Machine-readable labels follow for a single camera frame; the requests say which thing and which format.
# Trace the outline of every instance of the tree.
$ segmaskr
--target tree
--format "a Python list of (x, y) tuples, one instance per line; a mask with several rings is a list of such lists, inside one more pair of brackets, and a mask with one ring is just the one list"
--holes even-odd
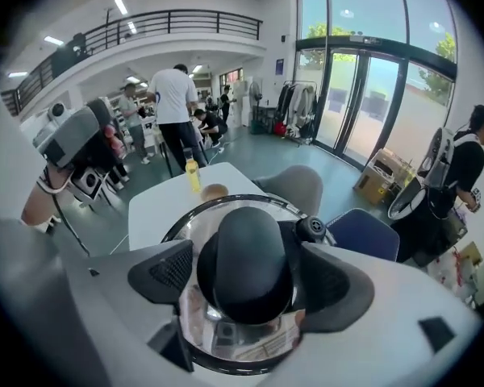
[[(455, 40), (450, 33), (447, 32), (444, 40), (441, 40), (437, 44), (436, 53), (445, 59), (454, 61)], [(420, 70), (419, 76), (428, 86), (428, 88), (425, 88), (423, 91), (426, 92), (431, 99), (445, 106), (450, 94), (450, 80), (442, 77), (439, 73), (430, 70)]]
[[(317, 22), (313, 26), (308, 27), (307, 39), (315, 37), (324, 37), (327, 34), (326, 23)], [(344, 30), (342, 27), (334, 27), (332, 29), (332, 35), (351, 35), (350, 31)], [(324, 50), (308, 50), (303, 53), (307, 59), (307, 63), (304, 65), (305, 69), (322, 69), (324, 66)], [(355, 56), (347, 55), (343, 53), (335, 53), (333, 55), (334, 60), (341, 61), (355, 61)]]

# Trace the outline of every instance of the desk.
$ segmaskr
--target desk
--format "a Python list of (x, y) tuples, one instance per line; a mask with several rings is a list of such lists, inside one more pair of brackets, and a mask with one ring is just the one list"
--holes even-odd
[[(200, 169), (201, 185), (220, 183), (230, 195), (265, 193), (229, 163)], [(160, 243), (173, 224), (202, 204), (199, 193), (192, 192), (186, 174), (174, 177), (136, 195), (129, 202), (129, 249), (146, 248)]]

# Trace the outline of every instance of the sign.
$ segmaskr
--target sign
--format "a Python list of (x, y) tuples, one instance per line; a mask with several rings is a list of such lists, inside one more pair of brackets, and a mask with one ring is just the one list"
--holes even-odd
[(282, 75), (283, 74), (283, 59), (276, 60), (276, 74)]

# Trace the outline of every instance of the door frame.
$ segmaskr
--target door frame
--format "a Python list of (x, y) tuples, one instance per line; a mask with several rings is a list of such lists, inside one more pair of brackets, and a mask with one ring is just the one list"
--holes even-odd
[[(336, 143), (334, 148), (323, 144), (317, 140), (317, 135), (319, 132), (319, 127), (321, 124), (321, 119), (323, 118), (324, 106), (328, 99), (328, 88), (330, 86), (330, 78), (332, 75), (332, 63), (333, 55), (338, 52), (347, 52), (357, 55), (357, 65), (355, 70), (355, 76), (353, 78), (353, 83), (350, 91), (350, 99), (346, 111), (344, 112), (344, 120), (342, 122), (339, 134), (337, 135)], [(396, 77), (396, 84), (394, 87), (393, 96), (389, 105), (389, 112), (386, 117), (386, 121), (383, 124), (382, 131), (378, 136), (377, 142), (370, 153), (366, 164), (357, 162), (353, 158), (346, 156), (344, 150), (348, 144), (349, 138), (352, 134), (353, 126), (358, 118), (359, 110), (362, 104), (362, 99), (364, 96), (364, 89), (368, 79), (369, 63), (372, 57), (379, 59), (384, 59), (388, 61), (393, 61), (398, 64), (398, 74)], [(407, 68), (408, 60), (398, 56), (387, 55), (383, 52), (374, 52), (373, 50), (365, 49), (355, 49), (355, 48), (345, 48), (345, 47), (326, 47), (325, 54), (325, 66), (323, 71), (323, 84), (322, 90), (319, 94), (319, 102), (315, 116), (315, 131), (314, 131), (314, 141), (316, 146), (330, 152), (331, 154), (337, 156), (338, 158), (348, 162), (352, 166), (363, 170), (364, 167), (369, 163), (369, 160), (376, 154), (376, 152), (386, 146), (387, 140), (389, 139), (390, 133), (393, 130), (394, 122), (398, 116), (399, 108), (402, 103), (403, 92), (405, 90), (405, 83), (407, 80)]]

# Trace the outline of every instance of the glass door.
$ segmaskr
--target glass door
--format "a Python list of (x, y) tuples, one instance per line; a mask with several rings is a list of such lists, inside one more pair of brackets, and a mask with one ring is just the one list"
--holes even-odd
[(331, 57), (328, 95), (316, 140), (363, 168), (386, 123), (399, 60), (364, 51), (334, 51)]

